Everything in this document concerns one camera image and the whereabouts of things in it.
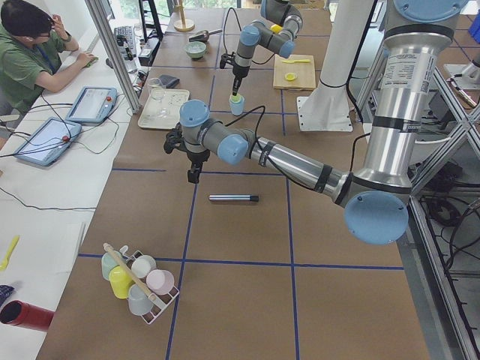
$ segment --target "tablet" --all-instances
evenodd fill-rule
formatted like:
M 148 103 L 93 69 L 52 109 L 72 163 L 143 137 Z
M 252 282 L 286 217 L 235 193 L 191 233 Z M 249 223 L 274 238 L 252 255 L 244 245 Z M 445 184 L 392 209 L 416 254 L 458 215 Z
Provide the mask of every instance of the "tablet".
M 116 98 L 116 88 L 85 86 L 65 120 L 80 124 L 100 124 L 112 111 Z
M 78 137 L 82 125 L 59 118 L 46 120 L 13 154 L 42 167 L 55 162 Z

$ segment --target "white table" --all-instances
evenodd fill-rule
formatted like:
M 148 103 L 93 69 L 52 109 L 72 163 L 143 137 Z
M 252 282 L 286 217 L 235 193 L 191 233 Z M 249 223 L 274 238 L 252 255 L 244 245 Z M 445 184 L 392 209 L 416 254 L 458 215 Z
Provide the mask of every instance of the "white table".
M 51 103 L 73 103 L 83 86 L 112 86 L 122 93 L 112 69 L 106 66 L 107 54 L 99 41 L 93 52 L 99 56 L 96 64 L 82 73 L 57 94 L 45 94 Z M 76 57 L 69 56 L 64 65 Z M 36 105 L 45 104 L 39 98 Z M 39 207 L 95 208 L 110 174 L 131 118 L 128 102 L 120 95 L 118 109 L 101 126 L 83 126 L 77 141 L 51 166 L 36 167 L 15 157 L 0 158 L 0 188 L 14 194 L 23 202 Z M 60 116 L 68 108 L 56 110 Z M 32 110 L 20 123 L 17 131 L 32 134 L 50 116 L 56 114 L 43 106 Z M 109 142 L 112 144 L 101 154 Z M 12 136 L 0 155 L 13 153 L 23 139 Z M 94 214 L 88 211 L 57 211 L 26 208 L 18 200 L 0 191 L 0 261 L 15 235 L 20 240 L 10 258 L 7 269 L 0 272 L 0 284 L 15 287 L 15 293 L 5 302 L 18 299 L 43 308 L 55 310 L 72 269 L 78 247 Z M 0 359 L 35 359 L 44 341 L 45 333 L 26 328 L 0 324 Z

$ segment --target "touchscreen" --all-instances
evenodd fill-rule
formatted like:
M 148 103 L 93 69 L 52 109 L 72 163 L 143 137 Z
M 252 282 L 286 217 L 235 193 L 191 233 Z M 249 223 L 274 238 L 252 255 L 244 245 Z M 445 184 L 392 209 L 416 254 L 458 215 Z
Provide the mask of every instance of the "touchscreen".
M 108 93 L 108 88 L 87 88 L 70 114 L 70 118 L 96 119 Z
M 42 130 L 28 140 L 17 154 L 39 161 L 45 160 L 52 150 L 65 144 L 62 141 L 62 137 L 70 135 L 67 127 L 70 131 L 75 128 L 74 125 L 61 121 L 49 121 Z

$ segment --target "blue joint cap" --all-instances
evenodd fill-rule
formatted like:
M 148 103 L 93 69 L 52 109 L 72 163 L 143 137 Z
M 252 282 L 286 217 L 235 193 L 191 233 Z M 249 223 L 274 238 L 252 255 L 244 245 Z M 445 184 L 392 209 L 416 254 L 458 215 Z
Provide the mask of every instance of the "blue joint cap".
M 240 33 L 240 42 L 246 47 L 254 47 L 260 41 L 260 30 L 253 26 L 245 26 Z
M 391 193 L 365 191 L 355 195 L 343 213 L 348 230 L 358 239 L 373 245 L 398 240 L 407 230 L 407 206 Z
M 291 40 L 288 40 L 284 45 L 282 45 L 280 51 L 278 52 L 278 55 L 280 55 L 282 58 L 287 59 L 290 55 L 292 55 L 294 49 L 295 43 Z
M 186 128 L 195 128 L 209 117 L 209 107 L 201 100 L 189 100 L 180 107 L 180 124 Z
M 217 156 L 230 165 L 236 165 L 245 157 L 248 150 L 248 141 L 237 133 L 224 138 L 217 149 Z
M 394 0 L 398 13 L 416 23 L 436 23 L 458 13 L 468 0 Z

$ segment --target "wooden stick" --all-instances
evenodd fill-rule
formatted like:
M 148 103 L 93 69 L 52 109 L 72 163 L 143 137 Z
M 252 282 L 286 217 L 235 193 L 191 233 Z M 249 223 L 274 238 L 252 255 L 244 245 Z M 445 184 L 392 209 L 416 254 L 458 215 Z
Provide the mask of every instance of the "wooden stick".
M 127 274 L 132 278 L 136 285 L 147 295 L 148 300 L 154 302 L 157 299 L 157 296 L 134 274 L 133 271 L 125 264 L 120 256 L 115 252 L 113 246 L 103 243 L 103 249 L 115 260 L 115 262 L 120 266 Z
M 185 23 L 185 14 L 183 13 L 183 2 L 182 0 L 178 0 L 179 6 L 180 6 L 180 17 L 181 17 L 181 24 L 183 25 L 184 28 L 187 27 L 187 24 Z

